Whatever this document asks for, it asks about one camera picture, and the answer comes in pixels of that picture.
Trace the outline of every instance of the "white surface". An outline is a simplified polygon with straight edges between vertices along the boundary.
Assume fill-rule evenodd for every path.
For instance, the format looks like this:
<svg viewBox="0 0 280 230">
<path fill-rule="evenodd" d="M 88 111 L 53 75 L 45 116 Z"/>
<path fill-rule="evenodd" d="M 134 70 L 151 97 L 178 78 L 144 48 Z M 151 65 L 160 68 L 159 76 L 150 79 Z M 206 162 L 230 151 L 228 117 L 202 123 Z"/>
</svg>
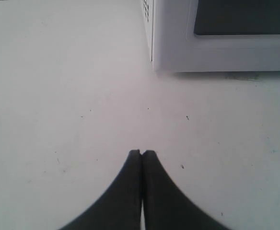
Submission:
<svg viewBox="0 0 280 230">
<path fill-rule="evenodd" d="M 130 149 L 233 230 L 280 229 L 280 73 L 156 74 L 147 52 L 138 0 L 0 1 L 0 230 L 58 229 Z"/>
<path fill-rule="evenodd" d="M 198 0 L 155 0 L 153 66 L 174 71 L 280 71 L 280 35 L 197 36 Z"/>
</svg>

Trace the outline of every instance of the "white countertop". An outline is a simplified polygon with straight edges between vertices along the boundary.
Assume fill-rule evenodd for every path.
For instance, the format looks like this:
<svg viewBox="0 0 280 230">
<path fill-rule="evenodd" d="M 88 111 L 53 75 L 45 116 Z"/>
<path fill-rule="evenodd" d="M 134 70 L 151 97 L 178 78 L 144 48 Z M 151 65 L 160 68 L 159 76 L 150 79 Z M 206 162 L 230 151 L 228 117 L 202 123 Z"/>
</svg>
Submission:
<svg viewBox="0 0 280 230">
<path fill-rule="evenodd" d="M 280 229 L 280 73 L 153 72 L 138 0 L 0 1 L 0 230 L 65 225 L 131 149 L 233 230 Z"/>
</svg>

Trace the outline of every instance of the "ventilation holes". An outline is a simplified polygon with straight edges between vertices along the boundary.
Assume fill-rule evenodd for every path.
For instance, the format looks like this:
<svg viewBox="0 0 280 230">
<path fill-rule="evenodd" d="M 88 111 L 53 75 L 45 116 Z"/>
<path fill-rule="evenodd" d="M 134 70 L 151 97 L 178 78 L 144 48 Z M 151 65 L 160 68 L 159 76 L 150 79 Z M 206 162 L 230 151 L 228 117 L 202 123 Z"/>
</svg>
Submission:
<svg viewBox="0 0 280 230">
<path fill-rule="evenodd" d="M 147 0 L 143 0 L 143 8 L 144 8 L 144 14 L 145 14 L 145 18 L 146 20 L 149 22 L 149 5 L 147 3 Z"/>
</svg>

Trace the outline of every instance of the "microwave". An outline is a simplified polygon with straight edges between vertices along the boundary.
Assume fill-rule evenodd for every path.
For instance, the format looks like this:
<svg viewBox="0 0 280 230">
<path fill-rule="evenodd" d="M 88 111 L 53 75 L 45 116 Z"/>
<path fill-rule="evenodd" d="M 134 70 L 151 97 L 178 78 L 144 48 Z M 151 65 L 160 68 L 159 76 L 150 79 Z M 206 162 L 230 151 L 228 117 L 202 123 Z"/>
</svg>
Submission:
<svg viewBox="0 0 280 230">
<path fill-rule="evenodd" d="M 154 70 L 280 71 L 280 0 L 140 0 Z"/>
</svg>

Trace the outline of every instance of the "microwave window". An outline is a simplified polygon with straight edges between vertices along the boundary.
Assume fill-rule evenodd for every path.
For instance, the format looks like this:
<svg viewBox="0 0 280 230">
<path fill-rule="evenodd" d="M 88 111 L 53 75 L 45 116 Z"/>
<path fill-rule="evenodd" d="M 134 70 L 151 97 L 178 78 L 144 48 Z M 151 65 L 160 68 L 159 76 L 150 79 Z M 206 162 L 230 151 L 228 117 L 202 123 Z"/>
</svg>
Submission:
<svg viewBox="0 0 280 230">
<path fill-rule="evenodd" d="M 280 35 L 280 0 L 198 0 L 196 35 Z"/>
</svg>

